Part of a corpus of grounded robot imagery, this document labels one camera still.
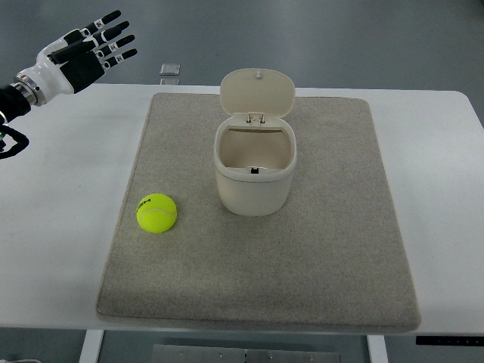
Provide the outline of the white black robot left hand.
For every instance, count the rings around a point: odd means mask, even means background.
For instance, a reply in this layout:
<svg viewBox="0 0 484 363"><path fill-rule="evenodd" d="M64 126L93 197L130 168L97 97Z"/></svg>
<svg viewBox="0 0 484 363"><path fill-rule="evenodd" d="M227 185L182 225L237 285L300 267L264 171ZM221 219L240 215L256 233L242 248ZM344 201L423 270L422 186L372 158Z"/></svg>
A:
<svg viewBox="0 0 484 363"><path fill-rule="evenodd" d="M120 16L121 11L113 11L47 45L33 66L15 76L12 86L29 105L38 107L58 95L88 88L108 70L137 54L136 49L127 48L135 40L124 33L129 22L112 24Z"/></svg>

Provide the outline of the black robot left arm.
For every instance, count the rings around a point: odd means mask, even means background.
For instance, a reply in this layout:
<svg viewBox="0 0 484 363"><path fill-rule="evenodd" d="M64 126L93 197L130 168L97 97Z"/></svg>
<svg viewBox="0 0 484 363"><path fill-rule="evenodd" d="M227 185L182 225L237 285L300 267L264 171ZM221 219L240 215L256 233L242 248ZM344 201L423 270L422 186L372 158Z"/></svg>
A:
<svg viewBox="0 0 484 363"><path fill-rule="evenodd" d="M1 87L1 117L4 123L9 123L31 111L28 96L29 93L20 83Z"/></svg>

